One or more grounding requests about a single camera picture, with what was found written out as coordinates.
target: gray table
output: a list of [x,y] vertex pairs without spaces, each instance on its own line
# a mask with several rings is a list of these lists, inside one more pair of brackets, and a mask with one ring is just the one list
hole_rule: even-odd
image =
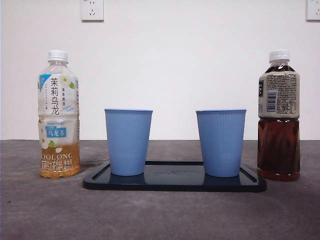
[[[39,176],[38,141],[1,141],[2,240],[320,239],[320,141],[301,141],[301,176],[267,191],[95,191],[82,179],[108,158],[106,141],[81,141],[81,173]],[[242,162],[256,170],[257,142]],[[201,161],[199,141],[150,141],[150,160]]]

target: bottle cap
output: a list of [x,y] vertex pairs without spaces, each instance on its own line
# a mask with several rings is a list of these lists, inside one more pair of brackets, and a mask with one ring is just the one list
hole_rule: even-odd
[[287,59],[290,60],[290,52],[287,49],[279,49],[276,51],[270,52],[269,61],[277,60],[277,59]]
[[60,50],[51,50],[49,51],[49,61],[56,60],[56,61],[64,61],[68,62],[68,54],[65,51]]

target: electrical socket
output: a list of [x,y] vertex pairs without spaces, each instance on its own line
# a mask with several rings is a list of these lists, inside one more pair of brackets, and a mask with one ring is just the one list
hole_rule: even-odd
[[320,0],[306,0],[306,20],[320,21]]
[[103,21],[104,0],[80,0],[82,21]]

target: amber liquid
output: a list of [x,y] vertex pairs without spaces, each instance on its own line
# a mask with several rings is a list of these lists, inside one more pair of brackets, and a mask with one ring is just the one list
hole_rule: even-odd
[[300,175],[299,120],[261,118],[258,123],[257,171],[264,178],[295,181]]
[[79,143],[42,149],[40,175],[58,179],[70,177],[80,170]]

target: oolong tea bottle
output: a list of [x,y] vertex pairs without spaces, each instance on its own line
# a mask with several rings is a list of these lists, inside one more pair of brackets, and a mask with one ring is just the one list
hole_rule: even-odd
[[50,51],[48,62],[37,82],[40,174],[69,177],[80,170],[78,79],[66,52]]
[[259,79],[257,171],[276,181],[300,175],[299,74],[288,50],[270,53],[271,66]]

